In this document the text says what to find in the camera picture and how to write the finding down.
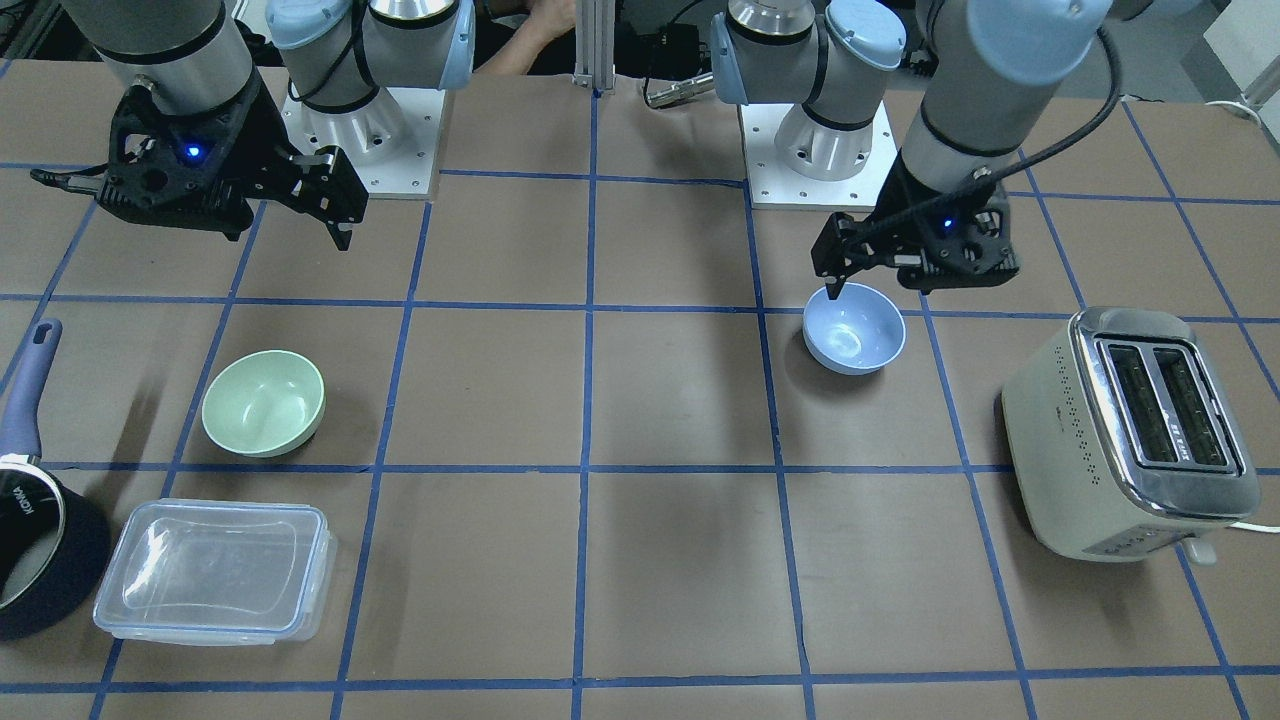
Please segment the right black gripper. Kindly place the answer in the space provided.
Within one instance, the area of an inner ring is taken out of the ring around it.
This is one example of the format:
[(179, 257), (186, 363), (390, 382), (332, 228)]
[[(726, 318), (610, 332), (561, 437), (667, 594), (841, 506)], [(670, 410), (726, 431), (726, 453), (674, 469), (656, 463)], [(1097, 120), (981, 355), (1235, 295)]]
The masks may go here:
[(321, 222), (349, 250), (369, 190), (348, 154), (298, 154), (261, 79), (193, 115), (166, 115), (134, 82), (116, 106), (105, 170), (105, 208), (141, 225), (209, 231), (236, 241), (253, 222), (252, 199), (274, 199)]

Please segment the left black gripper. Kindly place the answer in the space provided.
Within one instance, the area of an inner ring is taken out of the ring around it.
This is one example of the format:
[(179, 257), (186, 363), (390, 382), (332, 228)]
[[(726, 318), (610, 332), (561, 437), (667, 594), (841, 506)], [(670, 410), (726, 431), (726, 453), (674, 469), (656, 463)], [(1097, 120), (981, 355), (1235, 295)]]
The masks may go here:
[(1001, 182), (959, 199), (927, 204), (941, 192), (916, 179), (897, 160), (890, 169), (874, 211), (874, 225), (913, 209), (896, 224), (863, 236), (861, 223), (845, 211), (829, 214), (812, 246), (814, 273), (835, 301), (852, 274), (869, 266), (895, 266), (899, 283), (934, 290), (996, 287), (1021, 269), (1011, 240), (1011, 208)]

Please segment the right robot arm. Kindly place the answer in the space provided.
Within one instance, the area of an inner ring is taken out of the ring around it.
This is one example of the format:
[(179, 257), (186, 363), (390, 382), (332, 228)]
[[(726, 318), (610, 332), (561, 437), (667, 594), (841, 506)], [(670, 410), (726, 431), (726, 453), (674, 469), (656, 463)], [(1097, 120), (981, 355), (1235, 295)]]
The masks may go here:
[(453, 90), (474, 69), (471, 1), (270, 1), (270, 45), (308, 120), (292, 141), (259, 70), (255, 35), (223, 1), (67, 1), (124, 85), (108, 160), (33, 170), (129, 223), (237, 241), (251, 200), (321, 222), (340, 251), (369, 205), (360, 169), (404, 142), (393, 88)]

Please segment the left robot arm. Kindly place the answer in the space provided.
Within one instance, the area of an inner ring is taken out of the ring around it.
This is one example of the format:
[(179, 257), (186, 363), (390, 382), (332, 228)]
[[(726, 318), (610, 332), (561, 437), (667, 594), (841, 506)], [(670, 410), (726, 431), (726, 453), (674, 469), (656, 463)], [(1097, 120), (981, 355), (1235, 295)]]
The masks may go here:
[[(1105, 29), (1108, 1), (920, 1), (916, 20), (938, 65), (870, 215), (836, 211), (812, 247), (837, 299), (856, 273), (891, 266), (908, 290), (996, 287), (1021, 268), (1005, 178), (1069, 149), (1119, 100), (1121, 68)], [(878, 1), (731, 1), (710, 22), (721, 101), (788, 104), (832, 133), (867, 129), (905, 50), (897, 14)], [(1082, 128), (1016, 159), (1062, 81), (1100, 42), (1110, 91)]]

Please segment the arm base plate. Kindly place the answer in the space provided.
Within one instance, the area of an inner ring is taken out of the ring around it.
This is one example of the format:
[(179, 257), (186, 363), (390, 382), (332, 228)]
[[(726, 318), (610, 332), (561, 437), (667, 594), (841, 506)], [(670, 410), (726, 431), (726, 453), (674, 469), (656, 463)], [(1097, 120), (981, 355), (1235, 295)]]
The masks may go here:
[(393, 87), (339, 114), (287, 99), (282, 118), (297, 147), (342, 149), (372, 199), (429, 200), (449, 100), (444, 90)]
[(897, 156), (887, 108), (869, 126), (818, 124), (797, 104), (739, 108), (751, 206), (869, 213)]

